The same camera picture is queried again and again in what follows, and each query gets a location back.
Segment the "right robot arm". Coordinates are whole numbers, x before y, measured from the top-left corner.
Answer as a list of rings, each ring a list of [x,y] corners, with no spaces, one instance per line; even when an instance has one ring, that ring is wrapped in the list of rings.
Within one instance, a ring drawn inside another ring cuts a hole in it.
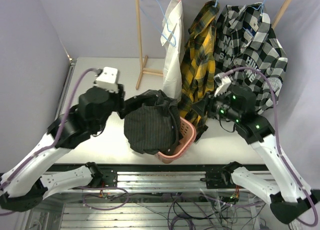
[[[217,117],[234,123],[233,129],[262,158],[275,180],[274,184],[251,173],[238,162],[226,165],[221,184],[227,188],[239,185],[270,206],[273,215],[289,224],[320,200],[318,189],[298,176],[284,151],[277,145],[276,131],[269,121],[255,112],[256,96],[245,87],[233,86],[229,94],[207,92],[192,109],[200,116]]]

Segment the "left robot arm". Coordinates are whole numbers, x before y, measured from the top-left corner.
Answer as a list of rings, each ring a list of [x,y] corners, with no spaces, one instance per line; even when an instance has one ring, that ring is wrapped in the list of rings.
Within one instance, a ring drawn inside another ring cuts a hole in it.
[[[70,107],[47,129],[38,145],[12,170],[0,177],[0,206],[10,212],[28,211],[56,193],[88,187],[115,186],[112,170],[100,171],[94,162],[87,162],[70,171],[47,174],[46,171],[62,156],[92,136],[99,136],[112,112],[121,119],[125,109],[122,84],[115,90],[93,86],[80,95],[78,104]]]

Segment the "dark pinstriped shirt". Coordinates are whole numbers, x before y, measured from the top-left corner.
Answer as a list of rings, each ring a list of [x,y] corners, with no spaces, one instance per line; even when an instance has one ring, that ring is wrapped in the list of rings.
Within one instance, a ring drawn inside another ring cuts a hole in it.
[[[173,155],[181,138],[178,102],[162,90],[147,90],[140,108],[124,118],[124,135],[140,154]]]

